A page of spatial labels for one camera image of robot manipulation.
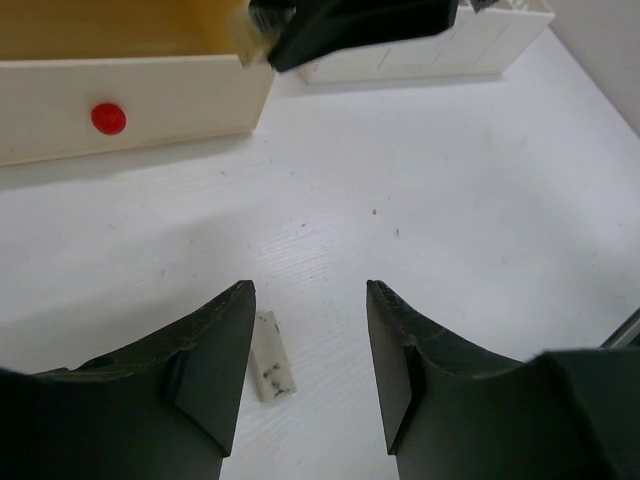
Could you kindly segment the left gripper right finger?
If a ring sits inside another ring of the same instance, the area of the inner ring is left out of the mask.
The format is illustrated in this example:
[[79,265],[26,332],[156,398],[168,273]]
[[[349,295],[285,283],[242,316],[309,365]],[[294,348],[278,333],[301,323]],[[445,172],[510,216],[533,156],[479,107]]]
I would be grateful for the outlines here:
[[639,346],[519,362],[379,280],[367,322],[387,450],[403,479],[635,479]]

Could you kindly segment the white plastic strip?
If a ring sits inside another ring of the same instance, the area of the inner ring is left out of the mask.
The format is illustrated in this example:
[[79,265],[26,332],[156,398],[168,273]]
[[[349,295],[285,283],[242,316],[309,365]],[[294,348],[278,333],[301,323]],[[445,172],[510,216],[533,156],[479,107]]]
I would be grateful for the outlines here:
[[256,313],[250,361],[262,402],[271,403],[297,391],[279,324],[272,311]]

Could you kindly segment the cream drawer cabinet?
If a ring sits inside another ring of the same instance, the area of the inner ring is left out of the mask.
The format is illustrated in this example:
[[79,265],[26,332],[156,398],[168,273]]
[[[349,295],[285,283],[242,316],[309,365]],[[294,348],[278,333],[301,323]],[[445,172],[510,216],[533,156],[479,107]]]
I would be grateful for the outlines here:
[[252,131],[273,82],[229,35],[241,1],[5,1],[1,162]]

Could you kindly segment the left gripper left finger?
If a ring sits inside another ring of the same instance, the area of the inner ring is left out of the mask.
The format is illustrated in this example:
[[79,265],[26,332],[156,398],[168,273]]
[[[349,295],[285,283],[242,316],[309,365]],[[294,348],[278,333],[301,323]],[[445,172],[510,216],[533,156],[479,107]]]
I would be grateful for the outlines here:
[[216,479],[232,450],[255,322],[242,280],[80,367],[1,373],[5,479]]

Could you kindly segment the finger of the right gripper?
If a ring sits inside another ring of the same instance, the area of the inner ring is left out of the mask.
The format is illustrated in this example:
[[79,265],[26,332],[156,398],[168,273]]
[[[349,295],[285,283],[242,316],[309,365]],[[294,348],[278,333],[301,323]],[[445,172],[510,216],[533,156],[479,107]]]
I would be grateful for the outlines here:
[[251,0],[249,15],[262,33],[279,33],[296,12],[296,2],[290,0]]
[[340,50],[436,36],[453,26],[458,9],[450,0],[299,0],[267,6],[294,11],[267,56],[279,73]]

